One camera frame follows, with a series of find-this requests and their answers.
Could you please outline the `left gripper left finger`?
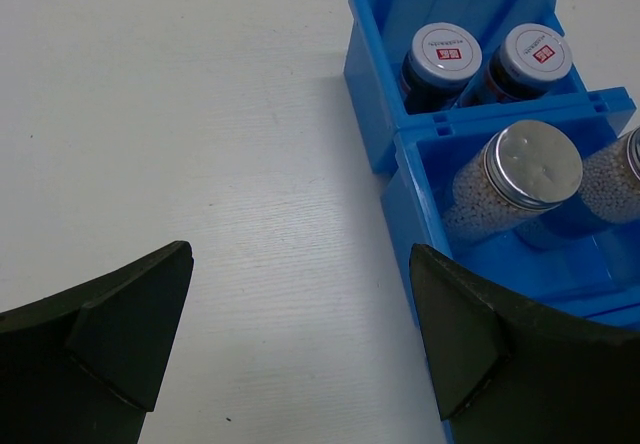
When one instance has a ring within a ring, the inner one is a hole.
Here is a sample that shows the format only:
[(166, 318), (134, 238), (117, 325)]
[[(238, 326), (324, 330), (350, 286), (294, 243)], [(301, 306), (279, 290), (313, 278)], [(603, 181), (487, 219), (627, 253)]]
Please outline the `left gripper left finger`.
[(135, 443), (154, 411), (194, 267), (172, 242), (1, 315), (4, 443)]

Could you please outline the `dark spice jar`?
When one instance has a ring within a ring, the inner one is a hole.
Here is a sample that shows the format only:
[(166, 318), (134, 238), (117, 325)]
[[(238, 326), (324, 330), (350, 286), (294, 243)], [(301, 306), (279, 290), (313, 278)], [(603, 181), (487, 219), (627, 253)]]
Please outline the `dark spice jar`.
[(571, 49), (555, 30), (536, 23), (513, 28), (493, 53), (470, 103), (513, 103), (537, 99), (573, 66)]
[(464, 28), (436, 22), (418, 29), (399, 74), (406, 112), (415, 115), (450, 108), (482, 61), (478, 41)]

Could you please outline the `blue-white shaker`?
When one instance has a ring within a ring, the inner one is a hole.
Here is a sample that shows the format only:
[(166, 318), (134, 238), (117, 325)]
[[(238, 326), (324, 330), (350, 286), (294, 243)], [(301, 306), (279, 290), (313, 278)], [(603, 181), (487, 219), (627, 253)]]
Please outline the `blue-white shaker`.
[(561, 130), (538, 120), (511, 124), (448, 185), (442, 223), (450, 247), (472, 247), (558, 207), (582, 177), (582, 157)]
[(584, 161), (579, 194), (602, 221), (626, 224), (639, 218), (638, 128)]

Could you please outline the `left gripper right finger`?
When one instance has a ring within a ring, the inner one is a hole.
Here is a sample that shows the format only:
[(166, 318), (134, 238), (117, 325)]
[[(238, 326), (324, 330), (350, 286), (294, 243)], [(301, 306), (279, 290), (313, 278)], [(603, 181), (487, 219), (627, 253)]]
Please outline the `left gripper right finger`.
[(635, 443), (639, 335), (540, 304), (433, 247), (410, 281), (441, 420), (455, 443)]

